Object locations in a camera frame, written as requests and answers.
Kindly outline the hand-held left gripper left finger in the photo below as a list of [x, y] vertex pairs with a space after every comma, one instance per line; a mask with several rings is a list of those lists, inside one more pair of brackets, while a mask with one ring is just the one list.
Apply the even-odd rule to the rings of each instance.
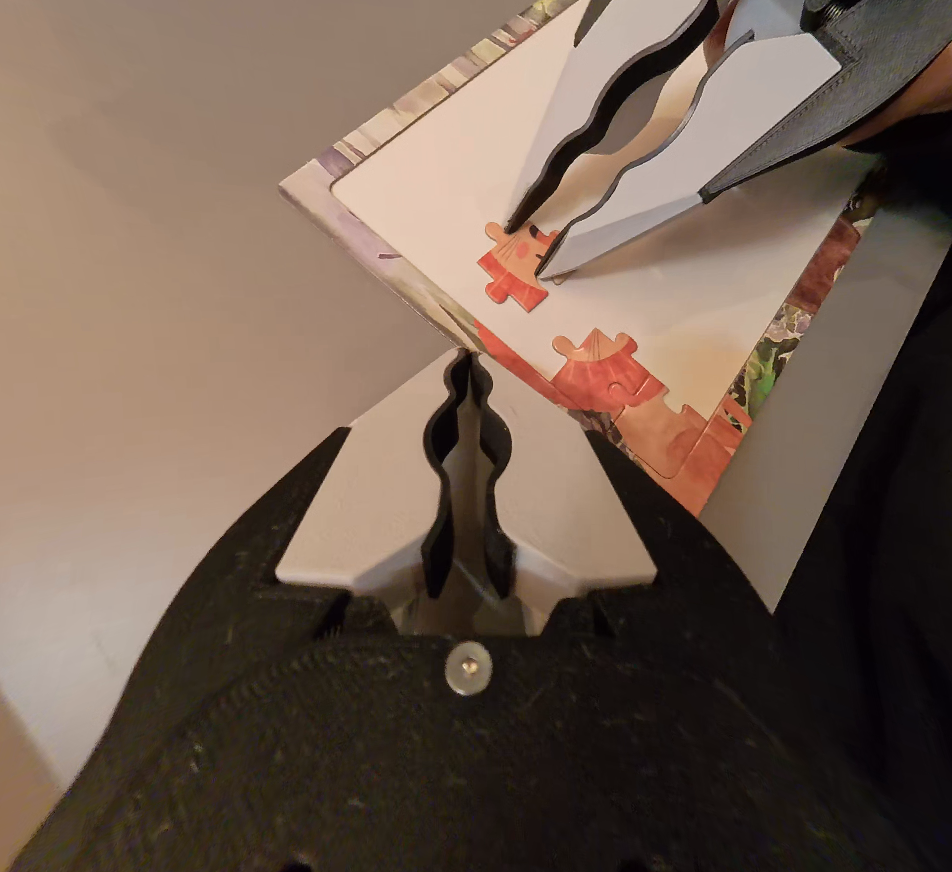
[[454, 546], [445, 462], [469, 380], [470, 353], [451, 349], [351, 424], [277, 564], [280, 582], [439, 597]]

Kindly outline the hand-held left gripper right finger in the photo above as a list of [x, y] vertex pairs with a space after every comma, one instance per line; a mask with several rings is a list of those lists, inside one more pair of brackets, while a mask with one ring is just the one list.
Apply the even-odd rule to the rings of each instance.
[[486, 572], [526, 633], [541, 634], [565, 600], [653, 583], [656, 565], [589, 432], [488, 356], [473, 357], [470, 380], [489, 465]]

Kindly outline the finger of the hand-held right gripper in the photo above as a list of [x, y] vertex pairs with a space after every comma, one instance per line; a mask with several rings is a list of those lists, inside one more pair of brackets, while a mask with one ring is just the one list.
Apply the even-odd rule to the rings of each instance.
[[601, 200], [560, 232], [536, 276], [549, 281], [684, 215], [713, 180], [841, 69], [806, 33], [731, 45], [700, 81], [677, 128], [626, 164]]
[[720, 16], [718, 0], [589, 0], [507, 211], [506, 232], [553, 196], [579, 156], [598, 151], [623, 113], [636, 136], [669, 75]]

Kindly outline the red fan-patterned jigsaw piece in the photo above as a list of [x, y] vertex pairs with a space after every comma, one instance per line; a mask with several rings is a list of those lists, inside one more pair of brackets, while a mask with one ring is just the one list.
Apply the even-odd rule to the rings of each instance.
[[625, 332], [611, 338], [594, 328], [578, 345], [560, 335], [552, 340], [552, 348], [565, 364], [551, 383], [579, 410], [615, 418], [668, 392], [660, 379], [635, 360], [637, 342]]

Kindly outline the jigsaw puzzle frame board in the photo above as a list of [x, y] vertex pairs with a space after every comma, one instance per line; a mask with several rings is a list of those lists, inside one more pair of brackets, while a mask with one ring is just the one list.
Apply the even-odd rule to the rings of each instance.
[[[463, 56], [308, 162], [286, 197], [462, 343], [494, 357], [610, 437], [689, 512], [702, 512], [753, 418], [863, 233], [852, 208], [871, 158], [829, 148], [637, 238], [562, 282], [531, 312], [496, 305], [478, 260], [506, 202], [589, 0], [537, 0]], [[705, 71], [695, 52], [648, 126], [615, 155], [582, 156], [530, 219], [545, 232], [601, 197], [684, 116]], [[635, 360], [708, 426], [664, 479], [625, 446], [612, 415], [571, 406], [552, 348], [594, 328], [637, 342]]]

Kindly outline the person's black clothing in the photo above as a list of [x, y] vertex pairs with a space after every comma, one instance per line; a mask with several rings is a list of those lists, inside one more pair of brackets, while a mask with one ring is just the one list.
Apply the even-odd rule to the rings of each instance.
[[951, 866], [951, 270], [935, 276], [775, 618], [827, 737]]

